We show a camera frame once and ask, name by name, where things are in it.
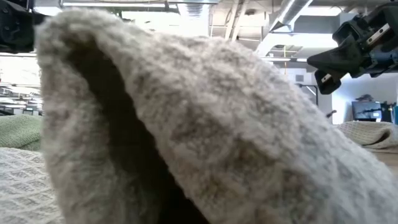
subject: white wall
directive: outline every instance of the white wall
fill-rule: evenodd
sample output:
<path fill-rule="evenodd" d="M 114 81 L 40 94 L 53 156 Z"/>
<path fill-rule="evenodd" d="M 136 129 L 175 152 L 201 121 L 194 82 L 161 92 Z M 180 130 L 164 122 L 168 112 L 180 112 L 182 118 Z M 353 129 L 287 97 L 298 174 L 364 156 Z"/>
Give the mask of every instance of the white wall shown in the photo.
<path fill-rule="evenodd" d="M 397 101 L 398 74 L 383 74 L 377 78 L 363 75 L 361 78 L 342 79 L 342 84 L 331 95 L 332 108 L 337 110 L 333 115 L 333 124 L 341 124 L 353 119 L 351 102 L 363 94 L 370 94 L 374 101 Z"/>

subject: ceiling beam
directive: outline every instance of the ceiling beam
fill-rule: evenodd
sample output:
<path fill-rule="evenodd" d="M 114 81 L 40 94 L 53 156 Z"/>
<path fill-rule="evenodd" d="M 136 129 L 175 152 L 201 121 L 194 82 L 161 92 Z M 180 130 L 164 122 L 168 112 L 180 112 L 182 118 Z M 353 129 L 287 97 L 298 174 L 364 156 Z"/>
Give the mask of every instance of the ceiling beam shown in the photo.
<path fill-rule="evenodd" d="M 242 18 L 243 18 L 243 16 L 246 13 L 246 9 L 248 8 L 249 1 L 250 0 L 244 0 L 243 1 L 242 7 L 241 7 L 241 10 L 240 10 L 240 13 L 239 13 L 238 20 L 236 21 L 236 25 L 234 27 L 234 32 L 232 34 L 232 41 L 235 41 L 236 37 L 239 34 L 239 29 L 241 28 Z"/>
<path fill-rule="evenodd" d="M 226 40 L 228 40 L 231 35 L 232 27 L 234 26 L 234 22 L 235 22 L 236 11 L 238 10 L 238 5 L 239 5 L 239 0 L 234 0 L 232 9 L 231 9 L 231 15 L 229 17 L 228 25 L 227 25 L 226 31 L 225 31 L 224 38 Z"/>

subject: ceiling light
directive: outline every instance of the ceiling light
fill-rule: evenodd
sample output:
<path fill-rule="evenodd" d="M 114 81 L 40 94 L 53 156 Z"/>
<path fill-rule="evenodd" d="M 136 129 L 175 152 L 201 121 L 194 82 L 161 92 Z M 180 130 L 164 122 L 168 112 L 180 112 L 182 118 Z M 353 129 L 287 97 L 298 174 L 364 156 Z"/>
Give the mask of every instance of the ceiling light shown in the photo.
<path fill-rule="evenodd" d="M 119 3 L 119 2 L 63 2 L 62 6 L 75 7 L 165 7 L 165 4 L 138 4 L 134 2 Z M 171 4 L 169 8 L 176 9 L 177 5 Z"/>
<path fill-rule="evenodd" d="M 288 62 L 290 58 L 277 58 L 277 57 L 263 57 L 262 60 L 266 62 Z"/>
<path fill-rule="evenodd" d="M 6 108 L 26 108 L 25 105 L 4 105 Z"/>
<path fill-rule="evenodd" d="M 306 58 L 297 58 L 296 59 L 297 62 L 307 62 Z"/>
<path fill-rule="evenodd" d="M 62 12 L 62 10 L 58 7 L 34 7 L 34 11 L 47 16 L 55 16 Z"/>
<path fill-rule="evenodd" d="M 342 13 L 344 7 L 310 6 L 300 11 L 301 16 L 337 16 Z"/>
<path fill-rule="evenodd" d="M 36 57 L 36 53 L 18 53 L 18 54 L 0 53 L 0 57 Z"/>

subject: folded towel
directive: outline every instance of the folded towel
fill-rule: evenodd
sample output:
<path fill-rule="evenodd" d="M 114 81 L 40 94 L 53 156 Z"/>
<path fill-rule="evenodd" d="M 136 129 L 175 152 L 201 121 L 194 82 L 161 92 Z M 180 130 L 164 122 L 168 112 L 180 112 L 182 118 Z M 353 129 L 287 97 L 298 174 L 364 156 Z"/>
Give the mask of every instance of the folded towel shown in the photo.
<path fill-rule="evenodd" d="M 175 187 L 212 224 L 398 223 L 390 170 L 239 44 L 75 9 L 37 54 L 67 223 L 167 223 Z"/>
<path fill-rule="evenodd" d="M 41 116 L 0 116 L 0 147 L 38 151 Z"/>
<path fill-rule="evenodd" d="M 374 152 L 398 153 L 398 126 L 395 124 L 351 121 L 337 128 L 355 143 Z"/>
<path fill-rule="evenodd" d="M 0 148 L 0 223 L 63 223 L 41 153 Z"/>

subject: textured white towel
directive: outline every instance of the textured white towel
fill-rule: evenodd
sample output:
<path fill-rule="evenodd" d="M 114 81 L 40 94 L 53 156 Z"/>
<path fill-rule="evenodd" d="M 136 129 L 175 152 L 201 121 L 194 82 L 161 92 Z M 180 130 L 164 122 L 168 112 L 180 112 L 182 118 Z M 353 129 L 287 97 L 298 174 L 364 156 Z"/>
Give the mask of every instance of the textured white towel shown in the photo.
<path fill-rule="evenodd" d="M 388 122 L 351 121 L 337 126 L 355 143 L 375 152 L 398 153 L 398 126 Z"/>
<path fill-rule="evenodd" d="M 0 148 L 0 223 L 63 223 L 41 153 Z"/>

